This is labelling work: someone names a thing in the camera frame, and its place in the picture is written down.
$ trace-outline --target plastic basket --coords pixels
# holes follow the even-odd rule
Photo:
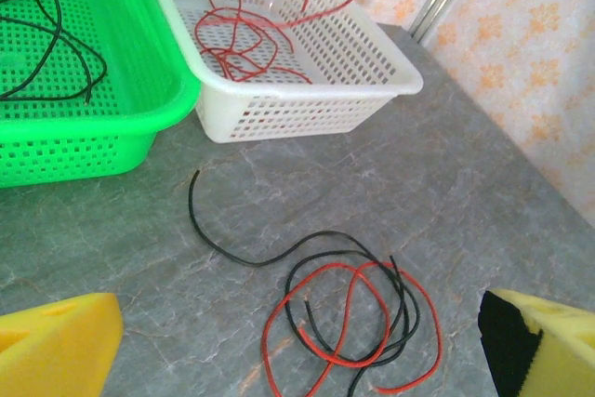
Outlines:
[[[108,75],[87,105],[84,98],[0,100],[0,187],[133,169],[156,132],[187,115],[200,92],[157,0],[60,2],[65,29],[102,54]],[[48,25],[34,0],[0,4],[0,15]],[[47,43],[46,34],[0,20],[0,87],[25,79]],[[94,59],[87,60],[97,73]],[[28,93],[82,87],[80,65],[68,47],[57,46]]]
[[[207,0],[160,0],[194,74],[203,81],[196,111],[216,142],[275,139],[348,132],[392,98],[417,93],[421,75],[399,48],[357,5],[287,30],[295,53],[282,47],[278,63],[305,73],[267,73],[235,83],[217,63],[203,59],[194,40],[196,22],[211,9]],[[237,6],[236,0],[215,0]],[[311,0],[309,12],[345,0]],[[277,22],[300,16],[303,0],[244,0],[245,8]],[[208,27],[205,41],[228,45],[231,26]],[[239,35],[239,42],[245,36]],[[263,48],[262,60],[270,55]]]

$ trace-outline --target black wire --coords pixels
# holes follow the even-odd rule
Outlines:
[[[411,289],[404,283],[403,278],[402,278],[401,274],[399,273],[399,269],[397,267],[397,264],[396,264],[393,256],[390,256],[390,262],[392,264],[392,269],[389,269],[380,260],[378,260],[372,254],[372,252],[364,246],[364,244],[362,244],[360,241],[355,239],[353,236],[346,234],[345,232],[337,232],[337,231],[333,231],[333,230],[327,230],[327,231],[315,232],[315,233],[309,234],[306,237],[297,241],[289,249],[285,250],[280,255],[275,256],[270,259],[267,259],[267,260],[264,260],[264,261],[255,262],[255,261],[239,258],[239,257],[235,256],[234,254],[230,253],[229,251],[223,249],[221,246],[219,246],[215,242],[213,242],[213,240],[205,234],[205,232],[203,231],[203,229],[201,228],[201,226],[198,223],[198,220],[196,218],[196,213],[194,211],[193,196],[194,196],[194,187],[196,185],[196,180],[198,179],[199,175],[200,175],[200,170],[197,170],[194,173],[194,176],[192,176],[190,188],[188,191],[188,210],[189,210],[192,226],[196,229],[196,232],[203,239],[203,241],[205,243],[207,243],[211,248],[213,248],[215,251],[220,253],[222,256],[224,256],[227,259],[232,260],[233,262],[236,262],[238,264],[241,264],[241,265],[244,265],[247,267],[254,267],[254,268],[266,267],[266,266],[271,265],[283,258],[286,258],[290,254],[292,254],[294,251],[296,251],[298,248],[300,248],[302,245],[306,244],[308,241],[318,238],[318,237],[325,237],[325,236],[326,237],[340,237],[343,239],[347,239],[349,242],[355,244],[359,248],[359,250],[324,251],[322,253],[317,253],[315,255],[311,255],[311,256],[308,256],[308,257],[302,259],[300,262],[298,262],[293,267],[291,272],[289,272],[289,274],[287,275],[287,280],[285,281],[285,289],[284,289],[285,296],[287,296],[291,292],[291,290],[292,290],[291,283],[292,283],[296,273],[299,271],[299,269],[303,268],[306,264],[308,264],[309,262],[311,262],[315,259],[318,259],[318,258],[327,258],[327,257],[331,257],[331,256],[345,256],[345,255],[361,256],[361,257],[367,258],[370,261],[372,261],[373,263],[375,263],[382,270],[382,272],[385,274],[386,278],[389,280],[390,284],[392,285],[392,288],[394,288],[397,295],[399,296],[399,309],[397,310],[397,314],[394,317],[394,319],[390,325],[390,335],[391,336],[393,335],[393,332],[395,331],[396,327],[398,326],[399,322],[401,321],[401,318],[403,317],[403,328],[402,328],[401,337],[399,339],[397,339],[396,341],[393,341],[390,344],[388,344],[382,351],[378,360],[376,360],[375,362],[373,362],[372,364],[370,364],[367,367],[358,369],[357,373],[351,380],[350,386],[348,388],[348,394],[347,394],[348,397],[352,397],[354,395],[356,387],[357,387],[358,383],[360,382],[360,380],[362,379],[362,377],[364,376],[365,371],[367,371],[368,369],[373,368],[373,367],[380,367],[380,366],[389,364],[391,362],[394,362],[396,359],[398,359],[401,356],[407,341],[409,339],[411,339],[411,337],[414,335],[414,333],[419,328],[421,312],[419,309],[419,305],[417,304],[417,300],[414,297]],[[405,295],[408,296],[409,300],[413,304],[414,312],[415,312],[415,316],[416,316],[415,322],[414,322],[413,326],[411,326],[411,327],[410,327],[411,322],[410,322],[409,309],[407,307]],[[310,303],[307,300],[305,300],[304,304],[306,306],[306,313],[308,314],[308,320],[311,324],[312,332],[313,332],[314,336],[316,337],[318,342],[323,346],[323,349],[325,349],[328,352],[335,353],[334,349],[324,339],[323,335],[321,334],[320,330],[318,329],[318,324],[314,320],[314,316],[313,316],[313,313],[311,310]],[[304,338],[298,331],[298,325],[296,324],[296,321],[294,319],[289,301],[285,304],[284,308],[285,308],[285,314],[287,316],[287,321],[289,322],[291,331],[296,335],[297,339],[299,339],[301,344],[306,349],[308,349],[310,352],[314,353],[313,350],[311,349],[311,347],[306,343],[306,341],[304,340]],[[345,361],[349,361],[349,362],[362,362],[362,361],[372,358],[372,356],[377,352],[377,350],[379,348],[380,348],[380,343],[378,343],[372,350],[370,350],[362,358],[357,359],[357,360],[351,359],[349,357],[345,357],[340,354],[339,354],[338,358],[345,360]]]
[[[4,4],[6,2],[11,2],[15,0],[0,0],[0,4]],[[8,22],[8,23],[15,23],[18,25],[26,26],[38,30],[40,32],[48,33],[52,35],[50,43],[48,44],[46,50],[44,51],[43,56],[37,62],[31,73],[27,76],[27,78],[22,81],[18,86],[14,86],[7,91],[0,93],[0,101],[46,101],[46,100],[66,100],[66,99],[76,99],[81,95],[85,94],[85,104],[88,104],[91,100],[92,89],[96,86],[99,82],[103,80],[103,78],[107,74],[108,66],[105,59],[100,55],[99,52],[82,42],[80,39],[75,37],[73,34],[68,32],[63,28],[63,14],[62,14],[62,7],[60,4],[60,0],[52,0],[54,4],[54,8],[56,9],[56,18],[54,19],[51,14],[46,10],[41,0],[34,0],[37,4],[37,7],[41,10],[43,15],[51,22],[51,24],[55,27],[54,30],[51,30],[47,27],[42,25],[36,24],[34,22],[30,22],[27,20],[20,20],[16,18],[10,18],[7,16],[0,16],[0,21]],[[46,65],[49,57],[51,56],[52,52],[54,51],[56,44],[58,41],[63,42],[66,44],[74,53],[74,55],[78,58],[83,67],[83,71],[85,72],[85,79],[86,84],[85,87],[79,90],[78,92],[65,95],[65,96],[57,96],[57,97],[32,97],[32,96],[14,96],[16,93],[21,92],[27,86],[29,86],[37,75],[41,72],[41,70]],[[95,56],[99,62],[101,63],[101,73],[99,74],[98,78],[93,79],[89,66],[85,60],[85,57],[81,53],[81,51],[76,48],[76,46],[71,42],[74,41],[77,45],[82,46],[84,49],[89,51],[93,56]]]

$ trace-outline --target yellow sponge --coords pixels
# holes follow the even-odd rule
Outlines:
[[[480,329],[500,397],[595,397],[594,313],[497,289]]]
[[[122,332],[113,294],[0,316],[0,395],[98,397]]]

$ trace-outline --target gray countertop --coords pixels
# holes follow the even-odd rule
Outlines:
[[[192,114],[129,174],[0,190],[0,314],[115,292],[126,328],[105,397],[272,395],[259,346],[285,277],[306,254],[345,245],[314,241],[259,270],[215,255],[188,218],[201,167],[199,218],[234,253],[259,259],[310,232],[342,230],[380,258],[395,255],[426,286],[444,361],[406,395],[495,396],[477,328],[483,291],[595,309],[595,232],[425,50],[400,29],[389,33],[425,87],[347,135],[217,145]],[[325,333],[338,331],[345,283],[329,273],[309,292]],[[397,386],[432,363],[436,340],[421,310],[403,357],[366,373],[356,395],[377,395],[372,386]],[[365,294],[353,312],[346,352],[355,355],[380,322]],[[270,345],[284,396],[303,395],[324,364],[283,317]],[[351,376],[336,368],[319,395],[346,395]]]

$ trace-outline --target white plastic basket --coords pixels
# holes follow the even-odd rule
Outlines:
[[[237,0],[214,1],[217,6],[237,6]],[[245,9],[275,22],[302,17],[303,0],[243,1]],[[344,1],[310,0],[308,12]],[[215,142],[349,132],[392,98],[417,93],[423,85],[413,64],[355,3],[284,30],[293,42],[293,54],[278,39],[281,51],[276,63],[308,75],[314,83],[309,85],[284,72],[244,83],[225,79],[215,61],[203,59],[194,39],[196,22],[211,9],[208,0],[160,2],[189,66],[203,82],[196,111]],[[228,45],[231,26],[206,27],[201,38],[209,45]],[[243,38],[238,35],[240,44]],[[270,51],[262,48],[262,61]]]

